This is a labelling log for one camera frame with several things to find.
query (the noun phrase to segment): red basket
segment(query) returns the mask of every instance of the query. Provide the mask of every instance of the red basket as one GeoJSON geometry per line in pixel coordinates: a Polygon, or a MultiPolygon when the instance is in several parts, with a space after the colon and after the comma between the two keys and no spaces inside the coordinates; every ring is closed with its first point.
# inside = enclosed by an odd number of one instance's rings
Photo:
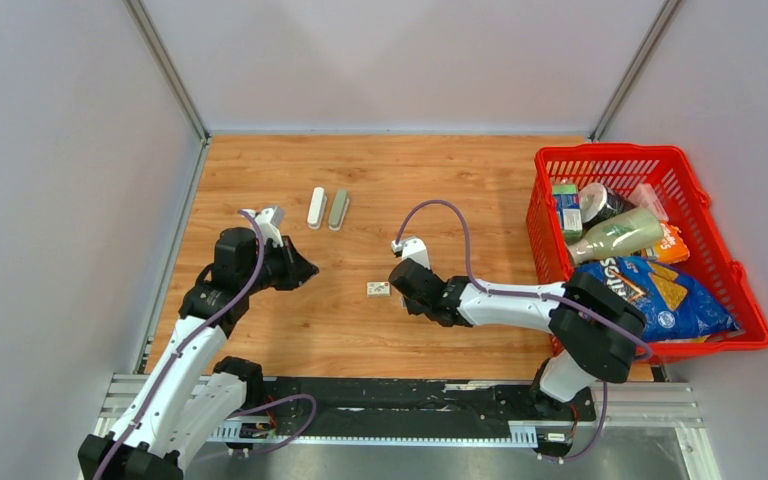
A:
{"type": "MultiPolygon", "coordinates": [[[[672,146],[594,143],[542,148],[534,162],[537,177],[527,223],[541,283],[565,281],[573,272],[555,213],[552,180],[568,179],[578,188],[600,182],[622,195],[646,182],[655,189],[670,224],[681,230],[681,238],[690,248],[690,259],[677,268],[708,288],[742,328],[742,332],[712,336],[704,343],[653,343],[655,355],[649,363],[768,347],[767,322],[749,289],[746,272],[726,249],[708,210],[711,198],[699,185],[684,152],[672,146]]],[[[561,351],[554,337],[552,346],[555,354],[561,351]]]]}

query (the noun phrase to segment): blue chip bag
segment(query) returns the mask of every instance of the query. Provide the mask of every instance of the blue chip bag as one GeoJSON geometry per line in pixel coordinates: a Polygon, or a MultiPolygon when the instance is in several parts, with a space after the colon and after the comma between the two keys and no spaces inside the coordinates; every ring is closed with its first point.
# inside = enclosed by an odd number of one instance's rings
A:
{"type": "Polygon", "coordinates": [[[579,266],[646,316],[644,342],[692,339],[738,326],[725,308],[692,277],[640,257],[611,257],[579,266]]]}

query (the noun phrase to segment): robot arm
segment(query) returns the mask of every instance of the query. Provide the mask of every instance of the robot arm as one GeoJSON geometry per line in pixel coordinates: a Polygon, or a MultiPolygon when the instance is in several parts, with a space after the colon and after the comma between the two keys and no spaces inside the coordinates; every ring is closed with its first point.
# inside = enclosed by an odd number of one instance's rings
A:
{"type": "Polygon", "coordinates": [[[636,345],[617,332],[582,318],[579,311],[560,303],[567,298],[606,317],[638,338],[646,325],[643,314],[590,275],[576,273],[566,283],[523,286],[482,280],[479,289],[465,276],[444,281],[414,257],[428,258],[421,240],[392,245],[401,262],[390,274],[390,284],[404,297],[408,312],[425,315],[445,327],[504,324],[552,333],[564,352],[547,360],[537,373],[535,400],[566,403],[595,379],[623,383],[628,379],[636,345]]]}
{"type": "Polygon", "coordinates": [[[223,420],[237,409],[260,405],[262,370],[239,358],[219,362],[208,384],[195,398],[191,395],[199,375],[248,311],[251,295],[267,288],[295,290],[319,269],[281,235],[280,207],[246,213],[254,218],[264,242],[260,270],[255,268],[257,234],[242,227],[224,230],[216,242],[214,262],[184,296],[180,319],[157,368],[108,435],[88,435],[81,445],[78,459],[85,478],[183,478],[195,453],[223,420]],[[205,326],[255,274],[246,294],[205,326]],[[109,463],[99,473],[111,451],[109,463]]]}

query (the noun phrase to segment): gray wall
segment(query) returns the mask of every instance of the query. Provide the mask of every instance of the gray wall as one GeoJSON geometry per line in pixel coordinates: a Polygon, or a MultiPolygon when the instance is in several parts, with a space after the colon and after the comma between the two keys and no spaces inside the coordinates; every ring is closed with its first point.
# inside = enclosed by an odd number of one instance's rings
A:
{"type": "Polygon", "coordinates": [[[144,0],[217,130],[592,129],[662,0],[144,0]]]}
{"type": "MultiPolygon", "coordinates": [[[[768,2],[685,2],[608,134],[685,149],[768,317],[768,2]]],[[[768,478],[768,351],[674,372],[699,396],[724,478],[768,478]]]]}
{"type": "Polygon", "coordinates": [[[197,155],[122,2],[0,2],[0,479],[76,478],[197,155]]]}

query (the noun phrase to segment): bottle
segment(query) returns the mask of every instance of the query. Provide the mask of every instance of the bottle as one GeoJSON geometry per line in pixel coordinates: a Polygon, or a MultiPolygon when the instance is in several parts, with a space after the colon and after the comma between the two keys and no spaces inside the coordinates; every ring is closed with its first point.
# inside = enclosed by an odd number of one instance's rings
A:
{"type": "Polygon", "coordinates": [[[664,237],[661,222],[647,208],[637,207],[595,225],[581,240],[567,246],[573,265],[588,260],[631,255],[664,237]]]}

